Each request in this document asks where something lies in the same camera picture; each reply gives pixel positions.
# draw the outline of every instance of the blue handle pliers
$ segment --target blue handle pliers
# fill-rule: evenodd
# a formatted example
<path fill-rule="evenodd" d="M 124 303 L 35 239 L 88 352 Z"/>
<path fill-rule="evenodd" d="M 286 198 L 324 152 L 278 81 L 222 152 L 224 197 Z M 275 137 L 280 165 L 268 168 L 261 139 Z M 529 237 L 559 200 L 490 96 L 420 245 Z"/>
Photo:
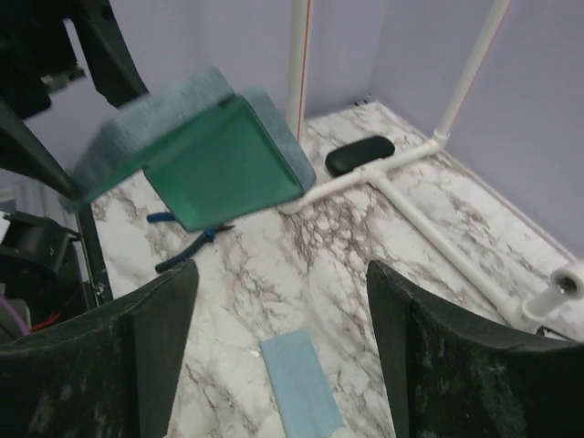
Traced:
<path fill-rule="evenodd" d="M 161 212 L 161 213 L 153 213 L 148 214 L 146 216 L 146 220 L 149 224 L 156 224 L 158 222 L 174 222 L 176 221 L 176 217 L 171 212 Z M 194 256 L 197 251 L 199 251 L 205 244 L 210 244 L 215 240 L 215 237 L 218 233 L 222 233 L 223 231 L 231 230 L 235 225 L 219 225 L 214 228 L 207 228 L 203 230 L 203 232 L 194 239 L 189 246 L 183 249 L 179 254 L 169 258 L 168 260 L 159 263 L 156 265 L 155 269 L 156 272 L 159 274 L 167 271 L 171 267 L 178 265 L 179 263 L 188 260 L 192 256 Z"/>

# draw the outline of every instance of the light blue cloth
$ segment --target light blue cloth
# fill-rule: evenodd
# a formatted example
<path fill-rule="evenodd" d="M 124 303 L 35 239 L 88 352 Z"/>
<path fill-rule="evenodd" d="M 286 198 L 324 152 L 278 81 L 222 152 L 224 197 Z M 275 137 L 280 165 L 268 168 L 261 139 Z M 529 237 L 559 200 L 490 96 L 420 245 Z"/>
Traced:
<path fill-rule="evenodd" d="M 343 418 L 308 332 L 276 336 L 260 347 L 286 437 L 330 437 Z"/>

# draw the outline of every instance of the red wire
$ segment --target red wire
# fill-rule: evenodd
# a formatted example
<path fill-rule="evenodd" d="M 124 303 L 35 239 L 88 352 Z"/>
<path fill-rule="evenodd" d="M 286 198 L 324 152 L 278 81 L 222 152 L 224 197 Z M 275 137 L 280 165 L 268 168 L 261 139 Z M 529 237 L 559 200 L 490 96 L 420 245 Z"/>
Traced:
<path fill-rule="evenodd" d="M 304 29 L 304 56 L 302 61 L 302 80 L 300 82 L 300 108 L 298 109 L 298 126 L 296 129 L 296 138 L 300 141 L 300 126 L 302 125 L 302 106 L 304 105 L 304 87 L 306 81 L 306 69 L 307 69 L 307 51 L 308 51 L 308 23 L 310 22 L 310 0 L 308 0 L 308 11 L 307 11 L 307 26 Z"/>
<path fill-rule="evenodd" d="M 60 313 L 51 312 L 51 314 L 48 316 L 47 320 L 45 320 L 43 322 L 39 322 L 38 324 L 35 324 L 33 327 L 30 328 L 30 331 L 39 331 L 39 330 L 44 329 L 48 326 L 51 326 L 59 318 L 61 318 Z"/>

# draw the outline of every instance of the marble floor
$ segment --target marble floor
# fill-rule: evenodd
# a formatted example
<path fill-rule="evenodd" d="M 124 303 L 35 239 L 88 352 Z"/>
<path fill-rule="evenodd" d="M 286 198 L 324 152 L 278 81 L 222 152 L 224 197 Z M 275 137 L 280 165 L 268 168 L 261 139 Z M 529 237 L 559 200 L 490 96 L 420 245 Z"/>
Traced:
<path fill-rule="evenodd" d="M 380 134 L 397 152 L 423 136 L 378 102 L 308 121 L 302 145 L 320 183 L 326 154 Z M 390 174 L 395 185 L 511 295 L 547 286 L 569 255 L 530 229 L 464 167 L 441 153 Z M 147 224 L 164 210 L 141 174 L 94 203 L 116 297 L 156 276 L 154 266 L 193 240 L 177 224 Z M 344 426 L 335 438 L 392 437 L 365 290 L 379 259 L 427 290 L 495 321 L 493 307 L 397 213 L 361 187 L 284 216 L 272 209 L 234 222 L 196 256 L 201 284 L 169 438 L 284 437 L 259 341 L 310 333 Z M 554 323 L 584 338 L 582 307 Z"/>

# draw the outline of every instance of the lavender wall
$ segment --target lavender wall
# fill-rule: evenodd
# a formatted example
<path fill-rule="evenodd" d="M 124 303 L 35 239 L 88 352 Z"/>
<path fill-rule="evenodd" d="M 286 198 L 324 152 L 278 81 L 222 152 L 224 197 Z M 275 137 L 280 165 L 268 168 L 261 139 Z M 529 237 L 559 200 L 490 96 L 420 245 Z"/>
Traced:
<path fill-rule="evenodd" d="M 425 133 L 491 0 L 391 0 L 372 91 Z M 450 153 L 584 256 L 584 2 L 512 0 L 454 125 Z"/>
<path fill-rule="evenodd" d="M 190 71 L 219 67 L 235 89 L 259 86 L 287 104 L 290 0 L 110 0 L 142 78 L 157 89 Z M 307 115 L 369 92 L 387 0 L 315 0 Z M 74 32 L 70 33 L 78 52 Z M 53 109 L 27 122 L 68 168 L 114 109 L 89 80 L 53 96 Z M 0 171 L 0 186 L 14 179 Z"/>

